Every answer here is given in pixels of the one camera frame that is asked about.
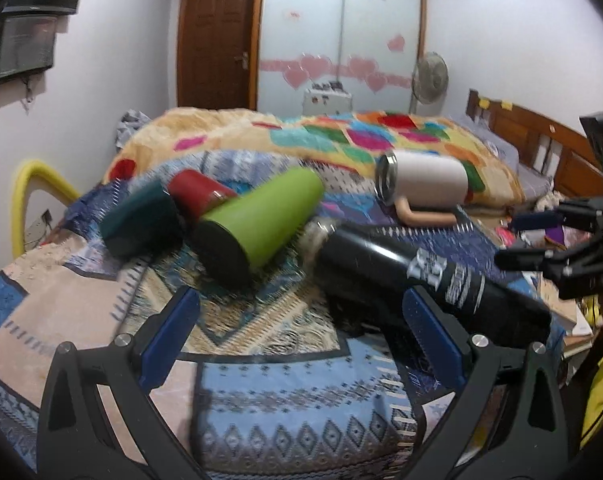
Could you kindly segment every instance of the electrical outlet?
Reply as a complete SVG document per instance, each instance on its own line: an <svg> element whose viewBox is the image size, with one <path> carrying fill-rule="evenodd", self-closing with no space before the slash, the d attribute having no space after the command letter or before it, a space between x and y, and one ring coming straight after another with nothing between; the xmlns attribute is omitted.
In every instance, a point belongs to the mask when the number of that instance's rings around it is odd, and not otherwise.
<svg viewBox="0 0 603 480"><path fill-rule="evenodd" d="M51 212L47 209L35 220L28 229L24 230L24 248L29 251L37 247L38 243L46 236L47 228L52 221Z"/></svg>

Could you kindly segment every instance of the brown door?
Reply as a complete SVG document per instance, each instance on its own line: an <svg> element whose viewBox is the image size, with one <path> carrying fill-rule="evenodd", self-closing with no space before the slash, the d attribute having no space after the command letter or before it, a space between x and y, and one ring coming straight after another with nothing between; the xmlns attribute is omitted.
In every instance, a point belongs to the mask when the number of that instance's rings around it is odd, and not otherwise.
<svg viewBox="0 0 603 480"><path fill-rule="evenodd" d="M253 0L182 0L178 102L198 108L248 108Z"/></svg>

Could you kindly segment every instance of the yellow blanket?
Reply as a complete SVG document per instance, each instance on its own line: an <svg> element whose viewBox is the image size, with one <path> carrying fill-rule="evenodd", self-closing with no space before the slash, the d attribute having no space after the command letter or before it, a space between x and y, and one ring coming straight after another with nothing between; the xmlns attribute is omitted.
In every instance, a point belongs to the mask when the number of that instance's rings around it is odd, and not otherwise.
<svg viewBox="0 0 603 480"><path fill-rule="evenodd" d="M468 202L521 203L517 177L470 132L444 118L367 112L280 120L251 110L174 108L147 124L115 157L104 181L204 150L285 153L329 162L372 177L375 158L397 148L459 159L469 177Z"/></svg>

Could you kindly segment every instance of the frosted glass door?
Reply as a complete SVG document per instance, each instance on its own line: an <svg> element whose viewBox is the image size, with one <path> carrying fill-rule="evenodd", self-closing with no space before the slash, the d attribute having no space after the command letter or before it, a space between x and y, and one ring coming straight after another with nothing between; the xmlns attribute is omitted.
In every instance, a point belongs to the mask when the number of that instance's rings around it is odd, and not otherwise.
<svg viewBox="0 0 603 480"><path fill-rule="evenodd" d="M312 82L336 79L344 0L264 0L258 110L302 114Z"/></svg>
<svg viewBox="0 0 603 480"><path fill-rule="evenodd" d="M408 112L421 0L345 0L340 80L354 110Z"/></svg>

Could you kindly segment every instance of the yellow foam tube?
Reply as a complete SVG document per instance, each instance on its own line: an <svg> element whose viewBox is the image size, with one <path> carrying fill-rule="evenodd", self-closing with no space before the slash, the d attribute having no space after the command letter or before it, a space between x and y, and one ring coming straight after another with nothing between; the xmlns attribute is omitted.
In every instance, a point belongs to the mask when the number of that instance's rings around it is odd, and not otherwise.
<svg viewBox="0 0 603 480"><path fill-rule="evenodd" d="M20 168L13 188L10 206L10 240L13 246L13 258L19 258L24 249L24 215L26 214L26 188L31 178L38 176L53 186L69 202L75 202L80 194L64 177L41 160L29 160Z"/></svg>

